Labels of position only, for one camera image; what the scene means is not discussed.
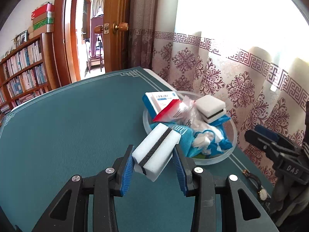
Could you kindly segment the wooden door frame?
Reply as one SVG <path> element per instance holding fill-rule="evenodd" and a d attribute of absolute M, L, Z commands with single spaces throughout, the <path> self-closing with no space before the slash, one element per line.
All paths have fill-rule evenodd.
<path fill-rule="evenodd" d="M 76 39 L 77 0 L 54 0 L 53 47 L 61 86 L 81 80 Z"/>

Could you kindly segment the wooden bookshelf with books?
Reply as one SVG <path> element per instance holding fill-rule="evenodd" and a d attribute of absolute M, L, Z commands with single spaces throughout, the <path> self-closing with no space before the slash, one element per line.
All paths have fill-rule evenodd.
<path fill-rule="evenodd" d="M 14 108 L 58 87 L 52 34 L 43 33 L 1 61 L 1 125 Z"/>

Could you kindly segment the purple trousers on hanger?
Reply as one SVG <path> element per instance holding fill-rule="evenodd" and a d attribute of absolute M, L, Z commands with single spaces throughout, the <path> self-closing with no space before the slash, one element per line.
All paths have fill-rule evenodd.
<path fill-rule="evenodd" d="M 97 41 L 97 35 L 94 32 L 94 28 L 96 26 L 102 25 L 103 24 L 103 15 L 98 16 L 98 17 L 92 17 L 91 18 L 91 36 L 90 36 L 90 41 L 91 41 L 91 55 L 92 57 L 95 57 L 95 46 L 96 46 L 96 41 Z"/>

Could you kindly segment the blue white medicine box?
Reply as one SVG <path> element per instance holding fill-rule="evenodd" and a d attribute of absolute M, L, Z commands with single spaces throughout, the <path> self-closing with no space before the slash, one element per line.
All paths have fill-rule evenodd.
<path fill-rule="evenodd" d="M 143 103 L 152 119 L 155 118 L 172 100 L 179 97 L 174 91 L 146 92 L 142 97 Z"/>

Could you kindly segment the blue noodle snack packet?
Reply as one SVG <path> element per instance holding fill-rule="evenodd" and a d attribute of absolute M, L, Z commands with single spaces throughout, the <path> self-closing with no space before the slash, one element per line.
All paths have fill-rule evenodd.
<path fill-rule="evenodd" d="M 207 148 L 197 149 L 192 146 L 188 157 L 195 157 L 199 154 L 202 154 L 206 157 L 221 155 L 225 150 L 232 148 L 232 143 L 226 136 L 226 132 L 223 127 L 223 123 L 230 120 L 230 117 L 227 115 L 222 116 L 213 123 L 208 124 L 211 132 L 215 135 L 214 140 L 210 143 Z"/>

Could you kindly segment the brown wooden door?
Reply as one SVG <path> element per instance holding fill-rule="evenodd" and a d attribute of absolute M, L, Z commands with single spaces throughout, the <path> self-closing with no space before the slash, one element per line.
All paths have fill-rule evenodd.
<path fill-rule="evenodd" d="M 103 44 L 105 72 L 128 68 L 130 0 L 105 0 Z"/>

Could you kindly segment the patterned white maroon curtain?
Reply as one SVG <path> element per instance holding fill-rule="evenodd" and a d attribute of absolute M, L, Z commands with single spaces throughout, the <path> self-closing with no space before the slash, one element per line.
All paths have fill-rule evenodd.
<path fill-rule="evenodd" d="M 244 140 L 264 125 L 301 144 L 308 23 L 291 0 L 131 0 L 129 65 L 179 91 L 226 103 L 238 147 L 271 182 L 272 162 Z"/>

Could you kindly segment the red white tissue packet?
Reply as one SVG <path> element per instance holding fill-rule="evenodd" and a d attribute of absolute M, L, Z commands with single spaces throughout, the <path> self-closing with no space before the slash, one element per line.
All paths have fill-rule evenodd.
<path fill-rule="evenodd" d="M 179 99 L 172 100 L 162 111 L 160 111 L 155 118 L 154 122 L 171 122 L 177 119 L 182 111 L 180 109 L 180 104 L 182 103 Z"/>

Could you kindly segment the stacked boxes on bookshelf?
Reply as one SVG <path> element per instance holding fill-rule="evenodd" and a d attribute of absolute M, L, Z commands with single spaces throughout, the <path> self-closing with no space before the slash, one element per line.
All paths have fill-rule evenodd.
<path fill-rule="evenodd" d="M 31 13 L 32 25 L 28 28 L 28 38 L 54 31 L 54 5 L 46 2 Z"/>

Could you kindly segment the brass wooden door knob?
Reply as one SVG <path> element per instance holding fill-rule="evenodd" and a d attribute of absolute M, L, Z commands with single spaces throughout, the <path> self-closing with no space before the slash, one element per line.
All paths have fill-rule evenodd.
<path fill-rule="evenodd" d="M 128 23 L 113 23 L 113 33 L 116 34 L 117 32 L 127 32 L 129 29 Z"/>

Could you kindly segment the white sponge block black stripe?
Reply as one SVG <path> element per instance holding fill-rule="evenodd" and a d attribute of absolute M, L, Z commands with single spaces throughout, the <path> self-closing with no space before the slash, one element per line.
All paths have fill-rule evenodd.
<path fill-rule="evenodd" d="M 226 114 L 225 102 L 211 95 L 205 95 L 196 100 L 195 106 L 209 124 Z"/>

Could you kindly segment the teal knit cloth pouch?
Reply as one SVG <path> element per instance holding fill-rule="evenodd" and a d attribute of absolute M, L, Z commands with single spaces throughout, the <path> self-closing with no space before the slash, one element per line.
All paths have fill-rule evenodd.
<path fill-rule="evenodd" d="M 172 128 L 174 131 L 178 132 L 181 135 L 179 145 L 182 148 L 182 151 L 186 157 L 192 148 L 192 143 L 194 140 L 194 130 L 188 126 L 177 125 L 174 123 L 162 123 L 165 126 Z"/>

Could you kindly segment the teal table mat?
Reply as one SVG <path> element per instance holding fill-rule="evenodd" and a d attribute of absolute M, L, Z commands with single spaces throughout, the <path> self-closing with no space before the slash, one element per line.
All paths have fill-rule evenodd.
<path fill-rule="evenodd" d="M 142 68 L 111 72 L 48 92 L 12 110 L 1 127 L 1 208 L 31 231 L 74 175 L 98 174 L 146 137 L 147 92 L 172 87 Z M 120 231 L 190 231 L 194 199 L 169 163 L 155 182 L 134 173 L 115 199 Z"/>

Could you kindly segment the wooden stool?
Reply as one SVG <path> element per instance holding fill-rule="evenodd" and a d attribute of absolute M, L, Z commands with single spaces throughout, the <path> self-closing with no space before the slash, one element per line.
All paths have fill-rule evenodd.
<path fill-rule="evenodd" d="M 104 67 L 104 59 L 102 58 L 102 56 L 95 57 L 95 58 L 88 58 L 87 67 L 88 67 L 89 72 L 91 72 L 92 66 L 99 66 L 100 70 L 102 71 Z"/>

